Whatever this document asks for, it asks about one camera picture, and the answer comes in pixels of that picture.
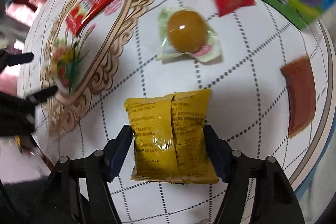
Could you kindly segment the brown snack packet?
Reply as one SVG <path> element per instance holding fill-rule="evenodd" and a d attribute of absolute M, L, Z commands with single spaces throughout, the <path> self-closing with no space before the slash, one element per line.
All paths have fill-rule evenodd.
<path fill-rule="evenodd" d="M 293 60 L 280 68 L 286 80 L 289 100 L 288 137 L 293 138 L 314 119 L 316 91 L 309 56 Z"/>

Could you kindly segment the braised egg clear packet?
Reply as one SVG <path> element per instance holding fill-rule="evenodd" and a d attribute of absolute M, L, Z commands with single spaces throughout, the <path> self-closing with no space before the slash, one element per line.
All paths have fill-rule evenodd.
<path fill-rule="evenodd" d="M 158 36 L 161 41 L 158 60 L 188 55 L 208 63 L 222 55 L 217 32 L 189 7 L 162 9 L 158 16 Z"/>

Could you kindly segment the yellow snack packet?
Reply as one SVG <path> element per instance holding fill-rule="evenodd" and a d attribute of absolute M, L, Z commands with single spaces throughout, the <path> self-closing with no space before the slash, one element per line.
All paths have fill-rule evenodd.
<path fill-rule="evenodd" d="M 203 128 L 211 91 L 128 98 L 124 103 L 134 132 L 131 179 L 172 184 L 216 184 Z"/>

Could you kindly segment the watermelon candy clear bag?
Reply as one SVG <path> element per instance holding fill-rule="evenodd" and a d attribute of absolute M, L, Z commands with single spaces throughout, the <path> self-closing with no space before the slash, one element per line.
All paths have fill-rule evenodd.
<path fill-rule="evenodd" d="M 58 45 L 52 50 L 49 62 L 49 74 L 53 80 L 60 84 L 71 94 L 79 71 L 79 64 L 88 54 L 81 53 L 82 45 L 74 42 L 70 46 Z"/>

